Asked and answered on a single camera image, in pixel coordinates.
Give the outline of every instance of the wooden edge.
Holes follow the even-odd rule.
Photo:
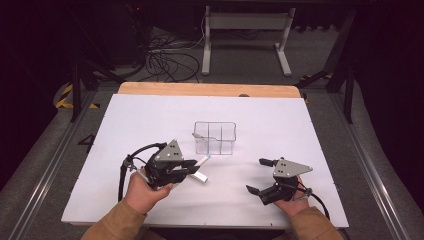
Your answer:
[[[209,83],[126,82],[121,84],[118,93],[175,96],[301,97],[299,89],[294,86]]]

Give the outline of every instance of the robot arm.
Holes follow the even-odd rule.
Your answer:
[[[144,166],[144,171],[140,171],[134,165],[136,155],[149,148],[157,147],[159,150],[154,153]],[[128,155],[121,166],[121,179],[119,183],[118,200],[122,199],[123,184],[127,169],[137,172],[146,180],[152,188],[163,187],[168,183],[180,183],[188,174],[194,174],[200,168],[195,166],[196,160],[184,160],[177,140],[167,143],[156,143],[140,148],[133,154]]]
[[[262,191],[248,185],[246,185],[246,187],[249,193],[258,196],[264,205],[268,205],[280,199],[290,201],[298,190],[299,182],[297,176],[312,171],[312,167],[291,162],[284,158],[278,160],[261,158],[259,159],[259,163],[264,166],[275,167],[273,172],[275,183]],[[312,189],[310,188],[304,191],[305,197],[309,197],[312,194]]]

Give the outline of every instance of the person's hand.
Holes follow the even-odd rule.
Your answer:
[[[304,195],[301,191],[296,191],[293,199],[297,199],[299,197],[302,197]],[[274,202],[275,206],[277,206],[279,209],[283,210],[287,214],[288,217],[293,217],[294,215],[298,214],[302,210],[309,207],[308,199],[302,199],[302,200],[293,200],[286,202],[284,200],[278,200]]]
[[[169,195],[173,185],[168,184],[158,190],[152,189],[138,173],[131,174],[124,201],[140,214],[149,212],[155,204]]]

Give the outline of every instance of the white tabletop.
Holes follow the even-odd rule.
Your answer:
[[[233,154],[212,155],[199,170],[206,184],[187,177],[149,212],[145,225],[290,228],[277,207],[264,206],[246,189],[274,183],[273,168],[259,158],[284,157],[313,167],[301,175],[304,184],[324,201],[336,227],[348,227],[303,99],[125,94],[112,97],[62,221],[93,224],[104,216],[117,203],[122,161],[141,147],[177,139],[185,159],[200,160],[192,136],[196,121],[236,123]],[[139,156],[147,160],[156,150]],[[309,202],[322,209],[313,198]]]

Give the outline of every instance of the metal frame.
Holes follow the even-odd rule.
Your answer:
[[[284,53],[295,8],[288,13],[217,13],[206,6],[205,12],[205,47],[203,50],[202,74],[208,75],[211,64],[211,29],[269,29],[283,30],[280,42],[275,43],[275,50],[280,60],[284,76],[291,76],[291,70]]]

